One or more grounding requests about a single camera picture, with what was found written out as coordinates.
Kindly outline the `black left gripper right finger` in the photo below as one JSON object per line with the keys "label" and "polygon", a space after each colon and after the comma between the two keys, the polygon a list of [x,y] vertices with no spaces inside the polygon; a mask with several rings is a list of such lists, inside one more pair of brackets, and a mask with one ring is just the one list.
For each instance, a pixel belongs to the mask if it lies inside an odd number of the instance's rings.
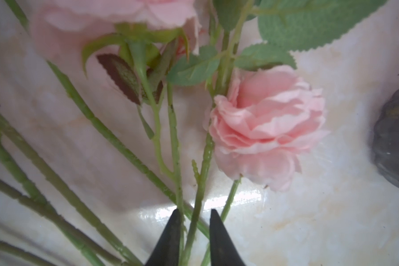
{"label": "black left gripper right finger", "polygon": [[211,266],[245,266],[217,210],[211,210],[209,225]]}

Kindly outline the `purple ribbed glass vase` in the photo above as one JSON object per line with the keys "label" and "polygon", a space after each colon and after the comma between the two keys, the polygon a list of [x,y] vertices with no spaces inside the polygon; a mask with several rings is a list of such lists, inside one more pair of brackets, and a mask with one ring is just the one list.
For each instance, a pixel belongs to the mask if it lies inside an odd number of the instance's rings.
{"label": "purple ribbed glass vase", "polygon": [[382,106],[373,133],[373,163],[380,175],[399,188],[399,89]]}

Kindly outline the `pink rose spray stem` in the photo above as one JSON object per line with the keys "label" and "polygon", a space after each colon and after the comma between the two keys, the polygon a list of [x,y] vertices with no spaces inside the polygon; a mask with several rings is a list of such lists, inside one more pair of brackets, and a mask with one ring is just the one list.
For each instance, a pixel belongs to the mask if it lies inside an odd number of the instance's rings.
{"label": "pink rose spray stem", "polygon": [[222,52],[194,50],[169,78],[195,85],[218,73],[198,191],[182,262],[190,258],[210,160],[238,186],[245,177],[286,190],[301,170],[298,155],[327,135],[325,100],[296,72],[292,51],[308,51],[340,38],[383,1],[213,1],[223,29]]}

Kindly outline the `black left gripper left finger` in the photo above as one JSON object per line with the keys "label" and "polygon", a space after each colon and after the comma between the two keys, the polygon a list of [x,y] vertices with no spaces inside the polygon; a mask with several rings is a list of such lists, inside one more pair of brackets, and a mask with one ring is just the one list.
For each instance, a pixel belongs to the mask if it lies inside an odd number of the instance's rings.
{"label": "black left gripper left finger", "polygon": [[181,238],[181,214],[175,209],[145,266],[178,266]]}

